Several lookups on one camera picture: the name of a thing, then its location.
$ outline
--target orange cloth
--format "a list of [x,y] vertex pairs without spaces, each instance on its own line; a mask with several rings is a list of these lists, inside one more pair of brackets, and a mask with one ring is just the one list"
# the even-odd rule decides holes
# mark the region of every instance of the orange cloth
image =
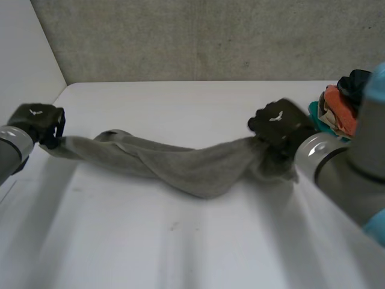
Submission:
[[354,136],[357,129],[357,113],[353,110],[353,107],[340,94],[335,85],[326,87],[324,98],[336,116],[338,128],[347,135]]

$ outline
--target white table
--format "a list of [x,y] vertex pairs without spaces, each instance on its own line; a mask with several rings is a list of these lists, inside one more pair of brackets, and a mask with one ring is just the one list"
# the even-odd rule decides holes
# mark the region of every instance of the white table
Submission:
[[[74,84],[65,135],[113,128],[203,148],[329,81]],[[0,288],[384,288],[385,255],[312,184],[239,181],[201,200],[36,148],[0,189]]]

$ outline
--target pile of clothes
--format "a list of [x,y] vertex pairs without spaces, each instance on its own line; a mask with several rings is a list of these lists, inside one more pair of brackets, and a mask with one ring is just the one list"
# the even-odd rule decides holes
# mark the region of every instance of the pile of clothes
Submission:
[[357,116],[363,99],[363,89],[371,72],[353,70],[342,77],[337,85],[328,85],[318,101],[309,105],[310,116],[316,127],[350,141],[357,128]]

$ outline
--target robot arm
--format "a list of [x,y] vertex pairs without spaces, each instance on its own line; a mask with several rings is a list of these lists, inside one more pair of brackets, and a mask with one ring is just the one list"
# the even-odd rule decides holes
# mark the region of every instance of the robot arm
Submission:
[[0,185],[24,168],[35,143],[58,146],[66,119],[64,110],[53,105],[23,104],[0,127]]
[[385,64],[373,73],[365,93],[350,146],[317,132],[286,99],[258,110],[248,126],[292,158],[298,170],[385,247]]

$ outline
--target gray towel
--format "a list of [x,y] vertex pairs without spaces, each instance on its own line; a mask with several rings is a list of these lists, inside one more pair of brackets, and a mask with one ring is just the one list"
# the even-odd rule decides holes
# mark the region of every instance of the gray towel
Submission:
[[83,160],[130,175],[159,178],[198,197],[225,193],[246,171],[261,181],[296,179],[292,161],[269,152],[257,138],[248,137],[206,149],[189,149],[111,130],[94,140],[63,137],[54,157]]

